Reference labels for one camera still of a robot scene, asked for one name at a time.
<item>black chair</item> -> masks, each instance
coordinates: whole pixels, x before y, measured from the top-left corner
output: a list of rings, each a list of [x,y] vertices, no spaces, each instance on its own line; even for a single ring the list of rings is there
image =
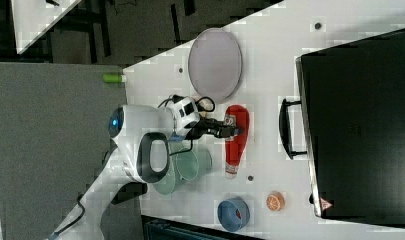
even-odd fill
[[[111,46],[109,41],[108,21],[106,18],[105,0],[99,0],[99,13],[92,10],[91,1],[85,0],[85,8],[74,8],[59,23],[55,25],[56,29],[62,31],[76,31],[88,34],[90,45],[91,63],[97,62],[96,40],[94,33],[94,24],[100,24],[102,29],[102,41],[105,56],[111,55]]]

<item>round plate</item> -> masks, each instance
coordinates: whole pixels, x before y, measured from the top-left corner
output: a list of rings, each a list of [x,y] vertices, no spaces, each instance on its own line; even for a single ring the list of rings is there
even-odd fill
[[[218,102],[236,89],[242,72],[242,54],[232,34],[211,28],[196,38],[188,64],[196,92]]]

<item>floor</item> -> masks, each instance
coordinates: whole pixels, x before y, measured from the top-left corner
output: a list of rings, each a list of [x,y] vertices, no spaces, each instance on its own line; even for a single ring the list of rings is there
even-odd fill
[[[97,11],[97,0],[92,0],[92,3]],[[172,5],[177,12],[180,41],[176,41]],[[195,12],[186,16],[183,0],[115,0],[114,5],[106,3],[112,54],[104,56],[101,29],[95,25],[97,64],[136,64],[194,39],[207,28],[222,27],[270,5],[267,0],[194,0]],[[55,63],[91,63],[86,33],[55,30],[51,36]]]

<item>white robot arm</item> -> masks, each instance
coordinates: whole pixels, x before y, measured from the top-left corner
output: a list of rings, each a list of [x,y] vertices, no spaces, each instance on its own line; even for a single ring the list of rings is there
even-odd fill
[[[158,108],[125,105],[114,111],[108,131],[118,149],[50,240],[104,240],[101,218],[120,188],[130,182],[158,182],[167,173],[169,156],[175,154],[169,152],[168,141],[193,141],[203,134],[217,138],[238,134],[233,126],[202,118],[199,111],[206,109],[190,97],[173,96],[164,103]]]

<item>red bottle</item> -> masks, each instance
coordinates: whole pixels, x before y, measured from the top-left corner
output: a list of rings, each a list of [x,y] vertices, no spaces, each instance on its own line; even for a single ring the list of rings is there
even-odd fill
[[[224,123],[235,125],[240,130],[239,135],[226,140],[226,177],[233,179],[237,175],[248,139],[249,112],[240,105],[232,105],[227,108]]]

